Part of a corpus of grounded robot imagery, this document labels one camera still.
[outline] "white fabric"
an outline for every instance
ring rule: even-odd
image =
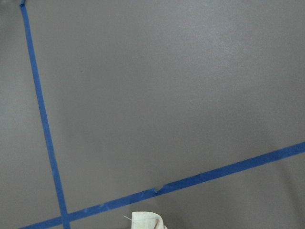
[[[167,229],[161,216],[153,212],[136,211],[132,213],[132,229]]]

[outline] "vertical blue tape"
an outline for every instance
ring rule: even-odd
[[[32,36],[31,36],[31,32],[30,32],[31,31],[30,22],[29,22],[27,9],[25,7],[25,0],[21,1],[20,10],[22,12],[22,17],[23,17],[23,22],[24,22],[25,35],[26,35],[26,39],[27,39],[27,45],[28,45],[29,56],[30,56],[30,64],[31,64],[32,73],[33,73],[33,79],[34,79],[34,84],[35,84],[37,101],[38,101],[38,105],[39,105],[39,112],[40,112],[40,116],[41,116],[44,137],[45,137],[45,141],[46,141],[46,145],[47,145],[47,149],[48,149],[49,160],[50,160],[53,180],[54,180],[54,184],[55,184],[55,188],[56,188],[58,204],[59,204],[60,211],[61,211],[61,222],[63,224],[64,229],[70,229],[70,222],[69,222],[69,218],[68,218],[65,198],[63,195],[61,178],[60,178],[60,174],[58,171],[57,162],[55,159],[54,147],[53,147],[50,127],[49,127],[49,123],[48,123],[47,112],[46,112],[43,95],[42,95],[41,83],[40,83],[40,79],[39,79],[38,68],[37,68],[37,64],[36,64],[35,52],[34,52],[34,47],[33,47],[33,41],[32,41]]]
[[[252,157],[250,159],[240,161],[231,165],[217,168],[182,180],[174,181],[172,183],[164,185],[159,191],[156,191],[155,189],[149,189],[143,192],[138,192],[126,197],[109,201],[102,205],[96,205],[90,208],[75,211],[69,214],[69,221],[75,221],[95,214],[110,211],[116,208],[127,206],[129,204],[140,202],[142,200],[161,196],[170,192],[174,192],[183,188],[198,185],[210,180],[214,180],[230,174],[238,173],[247,169],[251,169],[267,163],[278,161],[287,157],[295,156],[304,152],[305,152],[305,142],[302,142],[293,146],[289,146],[283,149],[273,151],[271,153]],[[45,226],[45,228],[48,228],[50,226],[56,226],[57,225],[56,220],[57,218],[49,219],[44,222],[23,227],[22,229],[39,229],[41,225]]]

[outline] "gray floor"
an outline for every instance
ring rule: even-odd
[[[27,0],[68,212],[305,141],[305,2]],[[59,216],[17,0],[0,0],[0,225]],[[71,223],[305,228],[305,155]]]

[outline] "white cloth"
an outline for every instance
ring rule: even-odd
[[[153,212],[136,211],[132,213],[132,229],[167,229],[161,216]]]

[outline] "blue line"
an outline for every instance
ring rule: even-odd
[[[21,10],[22,16],[23,16],[25,35],[26,35],[26,39],[27,39],[27,45],[28,45],[29,56],[30,56],[30,64],[32,67],[33,79],[34,79],[34,84],[35,84],[37,101],[38,101],[38,105],[39,105],[39,112],[40,112],[40,116],[41,116],[44,137],[45,137],[45,141],[46,141],[46,145],[47,145],[47,149],[48,149],[50,165],[52,168],[52,175],[53,175],[53,180],[54,180],[54,184],[55,184],[55,188],[56,188],[58,204],[59,204],[60,211],[61,211],[61,221],[62,221],[64,229],[70,229],[70,222],[69,222],[69,218],[68,218],[67,207],[66,207],[65,198],[64,198],[63,190],[62,190],[62,186],[61,186],[61,178],[59,175],[57,162],[55,159],[54,147],[53,147],[50,127],[49,127],[49,123],[48,123],[47,112],[46,112],[43,95],[42,95],[42,89],[41,89],[41,84],[40,84],[40,79],[39,79],[39,74],[38,74],[38,68],[37,68],[37,63],[36,63],[36,58],[35,58],[33,41],[32,41],[32,36],[31,36],[31,32],[30,32],[31,29],[30,29],[29,17],[28,17],[27,9],[25,7],[24,2],[25,2],[24,0],[21,1],[20,10]]]
[[[76,211],[69,214],[69,221],[79,220],[88,216],[92,216],[95,214],[99,214],[102,212],[110,211],[116,208],[120,208],[129,204],[133,204],[142,200],[150,199],[153,197],[157,197],[166,193],[174,192],[179,189],[183,189],[186,187],[190,187],[193,185],[201,184],[203,182],[207,182],[209,180],[217,179],[220,177],[224,177],[233,173],[238,173],[250,168],[254,168],[257,166],[261,166],[267,163],[271,163],[274,161],[278,161],[290,156],[298,155],[300,153],[305,152],[305,142],[296,144],[294,146],[290,146],[284,149],[279,149],[273,151],[271,153],[263,154],[260,156],[256,156],[244,161],[240,161],[228,166],[224,166],[221,168],[217,168],[208,172],[204,172],[193,177],[185,178],[182,180],[178,180],[169,184],[164,185],[159,191],[155,189],[149,189],[143,192],[138,192],[126,197],[122,197],[120,199],[112,200],[102,205],[96,205],[90,208],[86,208],[80,211]],[[53,226],[57,224],[55,219],[49,219],[44,222],[40,222],[38,224],[33,224],[22,229],[37,229],[41,225],[47,225],[48,227],[51,223],[54,223]]]

